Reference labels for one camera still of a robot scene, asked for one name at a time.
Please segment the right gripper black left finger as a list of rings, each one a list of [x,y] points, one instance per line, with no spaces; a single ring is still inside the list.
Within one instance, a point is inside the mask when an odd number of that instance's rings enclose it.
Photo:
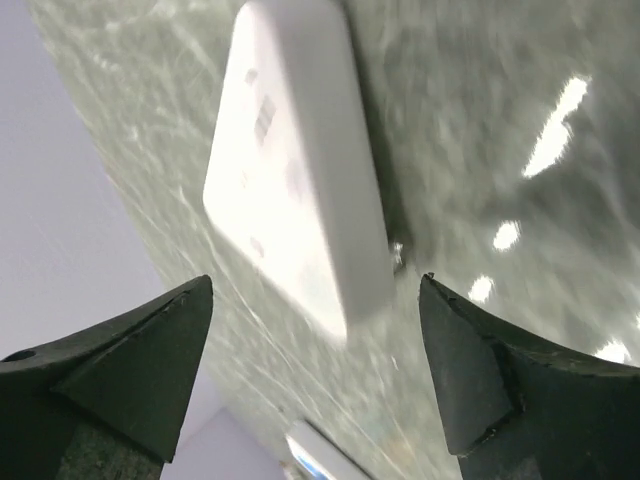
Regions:
[[[1,361],[4,479],[158,479],[173,461],[213,312],[196,277]]]

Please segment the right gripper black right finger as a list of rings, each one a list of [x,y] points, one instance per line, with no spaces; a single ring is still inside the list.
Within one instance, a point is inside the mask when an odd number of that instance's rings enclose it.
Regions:
[[[430,275],[419,314],[446,446],[463,478],[638,478],[638,368],[546,340]]]

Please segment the white triangular socket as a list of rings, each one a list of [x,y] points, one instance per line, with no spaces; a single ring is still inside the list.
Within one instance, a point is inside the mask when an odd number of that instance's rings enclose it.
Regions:
[[[388,310],[388,236],[337,2],[241,6],[202,198],[215,230],[327,340],[343,345]]]

